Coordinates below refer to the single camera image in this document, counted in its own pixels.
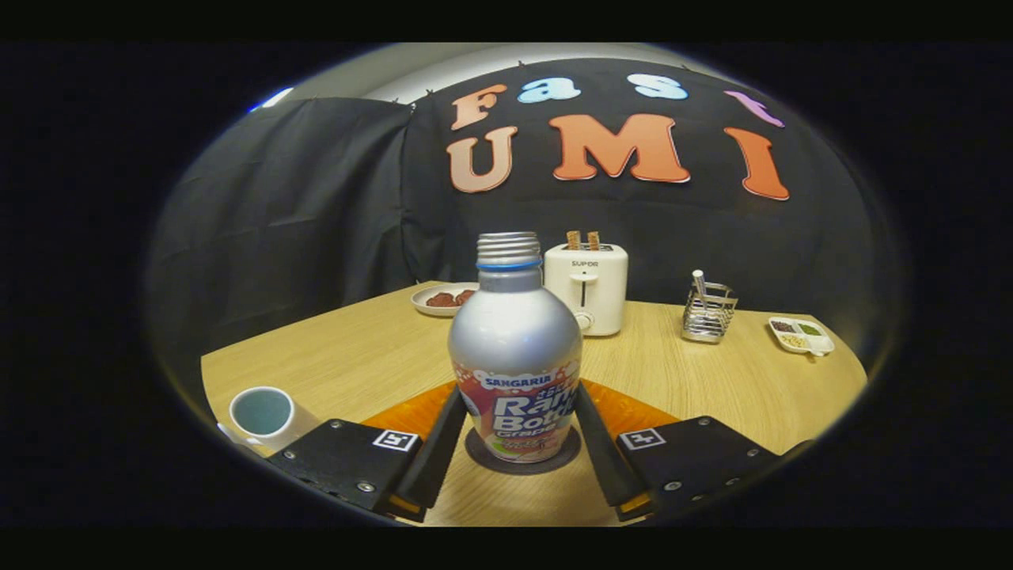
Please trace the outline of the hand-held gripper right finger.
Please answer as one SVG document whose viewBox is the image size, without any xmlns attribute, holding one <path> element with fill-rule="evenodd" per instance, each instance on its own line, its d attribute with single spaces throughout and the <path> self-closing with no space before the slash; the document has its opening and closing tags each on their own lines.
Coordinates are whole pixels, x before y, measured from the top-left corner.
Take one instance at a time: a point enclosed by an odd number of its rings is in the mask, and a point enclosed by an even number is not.
<svg viewBox="0 0 1013 570">
<path fill-rule="evenodd" d="M 596 382 L 579 383 L 575 414 L 598 486 L 622 522 L 682 516 L 780 462 L 716 418 L 678 420 Z"/>
</svg>

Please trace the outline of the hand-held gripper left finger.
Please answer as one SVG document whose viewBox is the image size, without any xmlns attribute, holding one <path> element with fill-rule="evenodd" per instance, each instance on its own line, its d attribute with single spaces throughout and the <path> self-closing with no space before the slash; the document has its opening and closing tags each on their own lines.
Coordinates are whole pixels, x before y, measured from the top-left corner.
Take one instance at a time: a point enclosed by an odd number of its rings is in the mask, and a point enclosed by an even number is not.
<svg viewBox="0 0 1013 570">
<path fill-rule="evenodd" d="M 268 462 L 375 515 L 421 523 L 434 507 L 465 421 L 456 385 L 440 385 L 362 423 L 332 418 Z"/>
</svg>

